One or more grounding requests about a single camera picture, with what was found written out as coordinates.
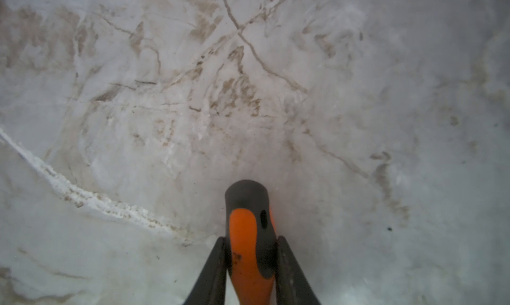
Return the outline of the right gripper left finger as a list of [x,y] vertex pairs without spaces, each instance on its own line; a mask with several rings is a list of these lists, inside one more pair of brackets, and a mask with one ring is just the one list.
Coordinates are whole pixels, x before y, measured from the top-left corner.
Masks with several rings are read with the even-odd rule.
[[184,305],[224,305],[227,282],[226,239],[219,237]]

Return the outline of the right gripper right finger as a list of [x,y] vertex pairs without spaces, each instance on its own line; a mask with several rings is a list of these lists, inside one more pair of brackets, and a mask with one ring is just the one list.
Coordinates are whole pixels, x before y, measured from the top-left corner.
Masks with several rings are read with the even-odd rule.
[[284,236],[277,240],[276,302],[282,305],[320,305]]

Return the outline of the orange black screwdriver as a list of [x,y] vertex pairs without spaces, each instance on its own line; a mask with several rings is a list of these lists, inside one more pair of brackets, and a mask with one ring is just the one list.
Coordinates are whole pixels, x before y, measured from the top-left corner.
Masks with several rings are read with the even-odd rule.
[[276,275],[276,231],[267,189],[240,180],[226,191],[228,273],[241,304],[270,304]]

